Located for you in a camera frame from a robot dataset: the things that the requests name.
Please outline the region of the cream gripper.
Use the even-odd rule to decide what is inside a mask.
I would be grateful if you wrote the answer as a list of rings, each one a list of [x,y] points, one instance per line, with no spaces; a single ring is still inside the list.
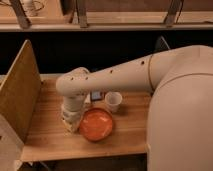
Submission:
[[[63,112],[62,118],[66,128],[70,132],[76,132],[79,128],[82,114],[80,112]]]

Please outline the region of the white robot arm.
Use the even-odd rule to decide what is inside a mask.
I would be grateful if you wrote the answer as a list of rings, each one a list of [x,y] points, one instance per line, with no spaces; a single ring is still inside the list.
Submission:
[[[60,76],[62,110],[81,110],[87,93],[146,92],[148,171],[213,171],[213,47],[191,45],[90,72]]]

